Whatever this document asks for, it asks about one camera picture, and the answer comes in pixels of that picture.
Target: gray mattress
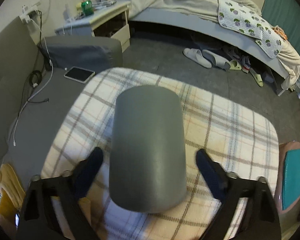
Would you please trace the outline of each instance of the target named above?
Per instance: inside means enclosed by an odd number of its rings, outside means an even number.
[[[41,173],[44,160],[64,118],[85,86],[66,79],[64,72],[55,68],[49,84],[33,99],[41,101],[49,98],[49,102],[28,104],[23,110],[15,134],[15,147],[10,138],[4,162],[13,165],[25,189],[30,178]],[[50,73],[45,76],[42,85],[49,76]]]

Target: bed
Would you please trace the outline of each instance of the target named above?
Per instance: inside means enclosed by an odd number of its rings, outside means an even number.
[[[158,3],[159,0],[129,0],[132,2],[131,9],[129,11],[130,21],[139,22],[153,22],[165,25],[177,26],[189,30],[193,30],[199,33],[203,33],[219,40],[225,41],[231,45],[238,47],[239,49],[247,52],[248,54],[259,59],[261,62],[269,66],[272,70],[277,72],[285,80],[291,78],[291,76],[299,76],[300,74],[300,60],[294,61],[293,63],[297,67],[291,67],[291,50],[293,47],[289,44],[287,53],[281,53],[280,56],[276,58],[269,58],[265,52],[255,43],[254,39],[238,34],[234,31],[225,29],[221,27],[218,23],[218,14],[210,13],[206,19],[202,18],[202,15],[198,13],[197,8],[193,8],[193,5],[200,4],[201,0],[193,0],[193,2],[188,2],[189,0],[164,0],[163,3]],[[216,6],[217,0],[209,0],[211,7]],[[278,89],[278,95],[281,95],[289,86],[281,85]]]

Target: white bed frame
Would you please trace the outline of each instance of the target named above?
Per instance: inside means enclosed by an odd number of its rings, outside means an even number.
[[[269,66],[271,69],[273,69],[275,72],[277,72],[284,79],[289,76],[288,72],[285,70],[279,60],[277,58],[269,58],[252,38],[249,38],[246,35],[234,32],[232,30],[225,29],[219,24],[216,24],[209,20],[201,19],[196,15],[186,15],[183,13],[172,12],[165,9],[147,8],[140,14],[129,20],[172,25],[212,36],[221,41],[225,41],[233,46],[236,46],[239,49],[254,56],[258,60]],[[280,96],[284,91],[285,90],[282,90],[280,87],[277,90],[278,96]]]

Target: yellow towel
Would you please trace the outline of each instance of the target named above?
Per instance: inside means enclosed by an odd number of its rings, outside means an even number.
[[[12,224],[16,223],[17,209],[13,206],[8,194],[5,190],[2,190],[2,197],[0,200],[0,214],[3,215],[6,220]]]
[[[0,167],[0,194],[3,190],[9,196],[13,206],[20,210],[25,197],[25,192],[20,185],[17,175],[10,164],[2,164]]]

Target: power strip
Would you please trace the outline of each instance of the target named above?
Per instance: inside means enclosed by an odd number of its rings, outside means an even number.
[[[33,18],[38,11],[38,7],[33,5],[31,7],[24,5],[22,7],[22,14],[19,15],[22,22],[29,23],[31,22],[31,18]]]

